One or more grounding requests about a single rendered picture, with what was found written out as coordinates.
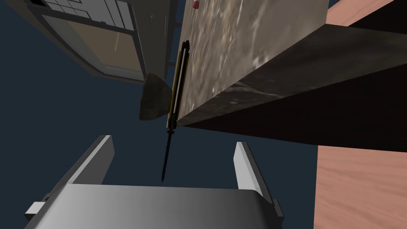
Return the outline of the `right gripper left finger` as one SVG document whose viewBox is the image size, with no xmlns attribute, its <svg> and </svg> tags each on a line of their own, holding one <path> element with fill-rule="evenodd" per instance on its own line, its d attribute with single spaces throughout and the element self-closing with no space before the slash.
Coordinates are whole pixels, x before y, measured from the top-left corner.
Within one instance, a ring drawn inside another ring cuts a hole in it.
<svg viewBox="0 0 407 229">
<path fill-rule="evenodd" d="M 66 184 L 102 184 L 114 157 L 111 135 L 101 135 L 57 182 L 51 195 Z"/>
</svg>

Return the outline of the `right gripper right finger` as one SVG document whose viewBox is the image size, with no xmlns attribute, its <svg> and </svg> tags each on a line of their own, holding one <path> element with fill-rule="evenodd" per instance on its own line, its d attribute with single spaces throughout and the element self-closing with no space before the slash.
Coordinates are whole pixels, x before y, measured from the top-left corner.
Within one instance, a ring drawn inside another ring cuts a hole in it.
<svg viewBox="0 0 407 229">
<path fill-rule="evenodd" d="M 269 203 L 274 203 L 247 143 L 237 142 L 233 162 L 238 189 L 254 190 Z"/>
</svg>

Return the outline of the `black and yellow screwdriver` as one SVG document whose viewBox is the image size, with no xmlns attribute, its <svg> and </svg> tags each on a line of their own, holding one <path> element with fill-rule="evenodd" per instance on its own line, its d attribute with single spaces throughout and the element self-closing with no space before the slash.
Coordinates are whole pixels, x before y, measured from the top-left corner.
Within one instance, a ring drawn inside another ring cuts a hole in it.
<svg viewBox="0 0 407 229">
<path fill-rule="evenodd" d="M 172 138 L 172 135 L 174 134 L 174 129 L 176 129 L 178 115 L 180 112 L 180 102 L 182 99 L 185 75 L 186 75 L 186 70 L 188 67 L 188 60 L 189 60 L 189 55 L 190 55 L 189 51 L 190 51 L 190 42 L 189 42 L 189 40 L 186 40 L 181 45 L 181 51 L 179 51 L 179 54 L 178 54 L 178 62 L 177 62 L 176 71 L 175 71 L 175 75 L 174 75 L 171 105 L 170 105 L 170 111 L 169 111 L 168 122 L 167 122 L 168 139 L 167 139 L 167 145 L 166 145 L 166 151 L 165 151 L 163 170 L 162 170 L 162 175 L 161 175 L 162 182 L 165 179 L 166 167 L 167 167 L 170 145 L 171 145 L 171 138 Z"/>
</svg>

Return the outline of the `grey framed window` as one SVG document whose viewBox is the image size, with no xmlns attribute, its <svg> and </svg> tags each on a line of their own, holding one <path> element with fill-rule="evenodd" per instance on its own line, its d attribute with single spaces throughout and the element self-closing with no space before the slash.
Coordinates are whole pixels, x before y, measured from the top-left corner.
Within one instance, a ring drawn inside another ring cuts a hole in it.
<svg viewBox="0 0 407 229">
<path fill-rule="evenodd" d="M 131 4 L 120 0 L 12 0 L 98 76 L 145 82 L 146 66 Z"/>
</svg>

